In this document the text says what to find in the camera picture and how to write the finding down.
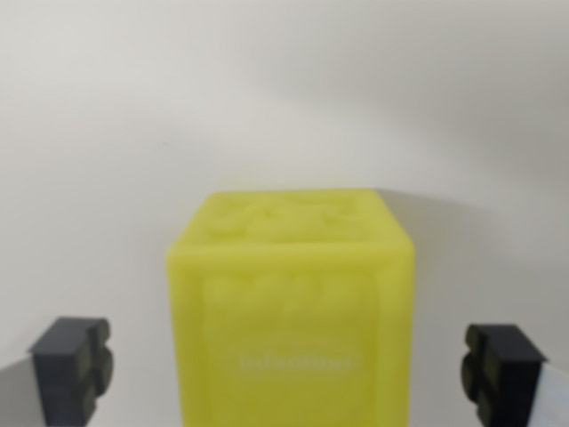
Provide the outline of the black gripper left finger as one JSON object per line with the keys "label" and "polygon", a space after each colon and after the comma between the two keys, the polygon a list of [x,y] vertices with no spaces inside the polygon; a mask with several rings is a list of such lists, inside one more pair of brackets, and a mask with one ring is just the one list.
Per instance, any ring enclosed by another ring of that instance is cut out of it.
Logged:
{"label": "black gripper left finger", "polygon": [[3,426],[86,426],[110,387],[106,318],[42,319],[1,345]]}

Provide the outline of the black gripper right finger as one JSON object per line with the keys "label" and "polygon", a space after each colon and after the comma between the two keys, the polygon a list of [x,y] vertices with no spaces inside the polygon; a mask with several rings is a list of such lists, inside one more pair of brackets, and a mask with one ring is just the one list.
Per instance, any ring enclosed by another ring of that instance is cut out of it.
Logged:
{"label": "black gripper right finger", "polygon": [[461,385],[483,426],[568,424],[568,368],[549,361],[518,326],[471,324]]}

